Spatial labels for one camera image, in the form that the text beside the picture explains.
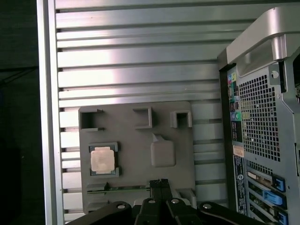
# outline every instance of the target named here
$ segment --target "label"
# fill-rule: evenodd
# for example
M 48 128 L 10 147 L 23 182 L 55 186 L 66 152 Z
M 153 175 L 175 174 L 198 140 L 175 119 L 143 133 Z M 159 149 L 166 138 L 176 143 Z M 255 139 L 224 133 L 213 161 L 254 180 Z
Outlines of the label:
M 236 156 L 244 158 L 245 157 L 244 147 L 234 145 L 233 146 L 233 154 L 236 155 Z
M 251 177 L 254 180 L 257 179 L 257 176 L 254 173 L 251 173 L 251 172 L 248 172 L 248 177 Z
M 231 80 L 232 80 L 232 82 L 236 81 L 236 73 L 235 72 L 231 74 Z
M 235 179 L 235 197 L 237 212 L 247 215 L 246 204 L 246 181 L 244 174 L 244 161 L 243 158 L 233 156 L 234 164 L 234 179 Z

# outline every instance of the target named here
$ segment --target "ventilation grille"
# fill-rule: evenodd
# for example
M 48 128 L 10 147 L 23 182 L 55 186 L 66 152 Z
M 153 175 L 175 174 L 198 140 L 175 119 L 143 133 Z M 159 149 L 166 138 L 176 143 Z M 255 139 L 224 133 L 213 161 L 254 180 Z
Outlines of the ventilation grille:
M 251 168 L 253 169 L 256 169 L 260 172 L 263 172 L 265 174 L 268 174 L 268 175 L 272 175 L 273 174 L 273 170 L 272 169 L 269 169 L 263 165 L 259 165 L 257 163 L 254 163 L 254 162 L 251 162 L 251 161 L 247 161 L 247 165 L 250 166 Z
M 280 162 L 274 87 L 264 75 L 239 89 L 244 150 Z

